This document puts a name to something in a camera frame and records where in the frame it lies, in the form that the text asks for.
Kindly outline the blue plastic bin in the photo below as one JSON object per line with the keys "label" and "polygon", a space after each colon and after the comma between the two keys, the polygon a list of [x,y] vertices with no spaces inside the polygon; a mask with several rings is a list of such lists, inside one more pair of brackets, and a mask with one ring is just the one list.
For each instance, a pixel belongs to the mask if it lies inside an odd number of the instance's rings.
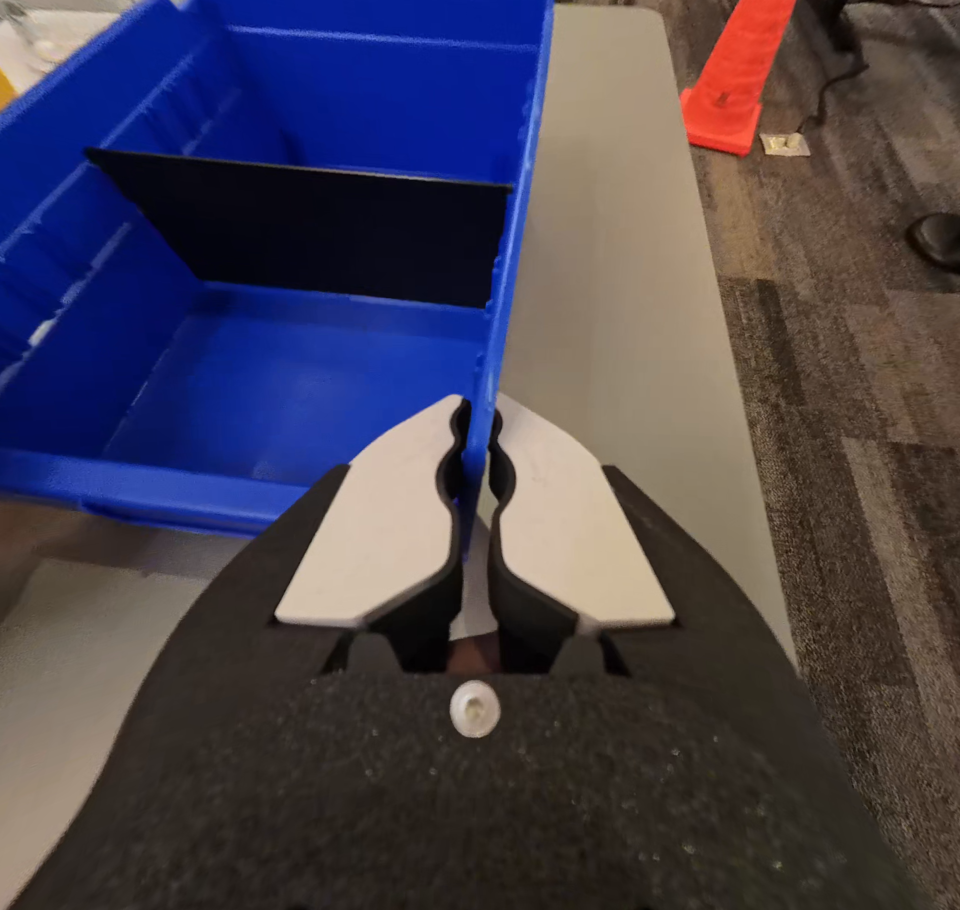
{"label": "blue plastic bin", "polygon": [[[140,0],[2,112],[2,497],[252,536],[439,399],[482,475],[555,0]],[[508,184],[481,309],[198,279],[85,156]]]}

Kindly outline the black stand foot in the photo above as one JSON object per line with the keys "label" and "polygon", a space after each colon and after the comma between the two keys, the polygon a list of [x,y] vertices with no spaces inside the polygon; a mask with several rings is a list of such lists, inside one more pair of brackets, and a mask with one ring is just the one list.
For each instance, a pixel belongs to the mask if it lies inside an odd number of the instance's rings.
{"label": "black stand foot", "polygon": [[846,9],[853,0],[799,0],[798,15],[835,54],[853,57],[861,53],[859,39]]}

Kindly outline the black bin divider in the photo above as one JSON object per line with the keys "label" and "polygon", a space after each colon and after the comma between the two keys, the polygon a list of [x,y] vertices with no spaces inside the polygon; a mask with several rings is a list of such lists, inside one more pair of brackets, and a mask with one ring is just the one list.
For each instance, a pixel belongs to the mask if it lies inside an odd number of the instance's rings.
{"label": "black bin divider", "polygon": [[86,148],[210,283],[481,309],[513,188]]}

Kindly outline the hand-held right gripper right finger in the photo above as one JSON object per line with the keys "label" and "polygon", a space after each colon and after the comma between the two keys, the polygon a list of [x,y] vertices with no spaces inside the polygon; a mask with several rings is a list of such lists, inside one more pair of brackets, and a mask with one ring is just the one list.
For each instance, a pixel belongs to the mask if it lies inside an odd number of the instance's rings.
{"label": "hand-held right gripper right finger", "polygon": [[489,440],[487,592],[505,665],[551,667],[569,643],[671,626],[676,612],[602,464],[506,395]]}

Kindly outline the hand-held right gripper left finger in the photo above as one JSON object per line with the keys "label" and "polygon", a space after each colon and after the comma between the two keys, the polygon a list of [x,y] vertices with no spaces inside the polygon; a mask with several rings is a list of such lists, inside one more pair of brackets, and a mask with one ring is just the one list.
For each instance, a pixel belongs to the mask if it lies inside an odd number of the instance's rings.
{"label": "hand-held right gripper left finger", "polygon": [[382,637],[404,671],[445,670],[463,603],[458,501],[471,416],[467,399],[447,395],[350,461],[275,607],[277,624]]}

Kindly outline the black shoe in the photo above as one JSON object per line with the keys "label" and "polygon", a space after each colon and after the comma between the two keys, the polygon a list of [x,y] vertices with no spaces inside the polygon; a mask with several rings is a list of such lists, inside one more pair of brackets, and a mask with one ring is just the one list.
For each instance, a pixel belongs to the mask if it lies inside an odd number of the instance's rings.
{"label": "black shoe", "polygon": [[914,220],[906,229],[907,244],[925,262],[959,274],[959,215],[932,213]]}

